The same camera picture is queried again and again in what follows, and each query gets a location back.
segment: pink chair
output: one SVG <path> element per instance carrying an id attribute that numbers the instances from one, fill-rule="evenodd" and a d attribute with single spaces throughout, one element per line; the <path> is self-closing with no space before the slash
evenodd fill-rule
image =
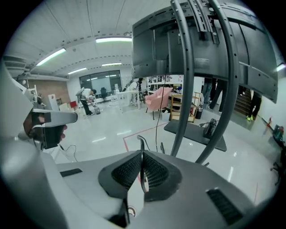
<path id="1" fill-rule="evenodd" d="M 168 98 L 172 89 L 173 88 L 164 88 L 164 95 L 163 95 L 163 87 L 160 87 L 152 95 L 145 96 L 147 110 L 150 109 L 153 111 L 153 120 L 154 120 L 154 111 L 164 108 L 168 105 Z"/>

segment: black cable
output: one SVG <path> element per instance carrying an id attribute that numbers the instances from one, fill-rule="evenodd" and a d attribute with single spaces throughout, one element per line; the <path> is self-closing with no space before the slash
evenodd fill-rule
<path id="1" fill-rule="evenodd" d="M 59 144 L 59 147 L 64 151 L 64 152 L 67 152 L 68 149 L 71 147 L 71 146 L 74 146 L 75 147 L 75 151 L 73 153 L 73 157 L 75 158 L 76 162 L 78 162 L 78 160 L 76 159 L 76 145 L 70 145 L 66 150 L 63 149 L 62 145 Z"/>
<path id="2" fill-rule="evenodd" d="M 159 117 L 158 117 L 158 121 L 157 121 L 157 125 L 156 125 L 155 142 L 156 142 L 156 151 L 157 151 L 157 152 L 158 152 L 158 147 L 157 147 L 157 129 L 158 129 L 158 123 L 159 123 L 159 119 L 160 119 L 160 115 L 161 115 L 161 106 L 162 106 L 162 103 L 163 103 L 164 88 L 165 88 L 165 85 L 166 85 L 166 76 L 167 76 L 167 69 L 168 69 L 168 59 L 169 59 L 169 54 L 167 55 L 167 58 L 166 58 L 165 82 L 164 82 L 164 84 L 163 84 L 163 93 L 162 93 L 162 99 L 161 99 L 161 104 L 160 104 Z"/>
<path id="3" fill-rule="evenodd" d="M 145 141 L 145 143 L 146 143 L 147 148 L 150 150 L 150 148 L 149 148 L 149 146 L 148 146 L 148 143 L 147 143 L 147 141 L 146 141 L 145 138 L 143 138 L 141 135 L 137 135 L 137 138 L 143 139 L 143 140 Z"/>

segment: white floor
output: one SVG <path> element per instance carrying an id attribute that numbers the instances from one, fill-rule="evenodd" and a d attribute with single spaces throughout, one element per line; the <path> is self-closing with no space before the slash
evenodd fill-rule
<path id="1" fill-rule="evenodd" d="M 140 148 L 137 134 L 146 138 L 150 150 L 156 151 L 155 134 L 158 112 L 155 120 L 152 113 L 145 113 L 146 105 L 141 109 L 125 107 L 122 114 L 117 102 L 100 104 L 100 115 L 79 116 L 76 123 L 69 124 L 66 138 L 61 142 L 64 149 L 76 146 L 78 161 L 109 157 Z M 205 123 L 211 118 L 219 119 L 219 114 L 207 109 L 195 124 Z M 205 162 L 209 168 L 236 185 L 255 205 L 271 197 L 275 192 L 277 174 L 270 171 L 279 157 L 279 147 L 272 140 L 271 132 L 260 118 L 249 123 L 244 117 L 234 114 L 224 133 L 227 151 L 214 150 Z M 175 135 L 164 130 L 166 122 L 159 120 L 157 143 L 163 142 L 166 154 L 170 154 Z M 183 139 L 177 157 L 194 162 L 204 149 L 204 145 Z M 63 153 L 59 148 L 48 150 L 56 163 L 76 161 L 73 157 L 74 146 Z"/>

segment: white table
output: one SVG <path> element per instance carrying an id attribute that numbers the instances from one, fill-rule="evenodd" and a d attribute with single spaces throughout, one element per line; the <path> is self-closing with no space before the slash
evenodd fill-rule
<path id="1" fill-rule="evenodd" d="M 137 94 L 137 104 L 138 104 L 138 109 L 140 110 L 140 99 L 139 99 L 139 91 L 138 90 L 136 90 L 136 91 L 117 92 L 117 101 L 118 101 L 118 105 L 119 105 L 119 109 L 121 110 L 121 113 L 123 113 L 122 104 L 121 104 L 121 95 L 133 94 L 133 93 Z"/>

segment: black monitor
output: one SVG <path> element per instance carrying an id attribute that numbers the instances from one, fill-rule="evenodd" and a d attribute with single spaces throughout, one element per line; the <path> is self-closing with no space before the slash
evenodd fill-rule
<path id="1" fill-rule="evenodd" d="M 206 4 L 202 6 L 204 14 L 210 20 L 212 33 L 199 31 L 198 22 L 195 21 L 189 5 L 181 4 L 192 39 L 194 74 L 227 81 L 228 58 L 223 32 L 212 9 Z M 228 3 L 221 7 L 230 21 L 232 36 L 238 47 L 239 84 L 276 102 L 277 63 L 266 29 L 246 7 Z M 167 74 L 184 73 L 181 35 L 171 6 L 135 23 L 132 38 L 133 78 L 164 75 L 166 65 Z"/>

